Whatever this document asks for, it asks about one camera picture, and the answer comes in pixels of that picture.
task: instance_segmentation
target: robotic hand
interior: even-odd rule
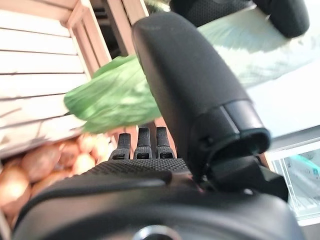
[[[269,132],[212,46],[175,13],[141,19],[133,40],[173,136],[121,134],[109,161],[49,187],[22,209],[13,240],[303,240],[282,176],[257,155]]]

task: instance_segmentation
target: brown onion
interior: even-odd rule
[[[0,208],[14,216],[30,198],[31,187],[24,170],[19,166],[4,168],[0,174]]]
[[[82,153],[90,153],[95,146],[96,136],[85,133],[79,136],[76,141]]]
[[[60,159],[59,147],[56,145],[42,146],[28,152],[21,161],[31,183],[47,177]]]
[[[55,182],[61,181],[61,180],[68,178],[70,176],[71,176],[71,171],[69,171],[69,170],[54,171],[54,172],[50,173],[49,176],[47,176],[43,180],[35,183],[32,186],[31,196],[33,197],[34,195],[40,193],[42,190],[51,186]]]
[[[73,167],[72,167],[72,173],[74,175],[80,175],[88,170],[92,169],[96,165],[96,161],[87,153],[80,154]]]
[[[65,168],[72,167],[80,154],[79,147],[74,141],[63,141],[58,144],[61,152],[59,164]]]

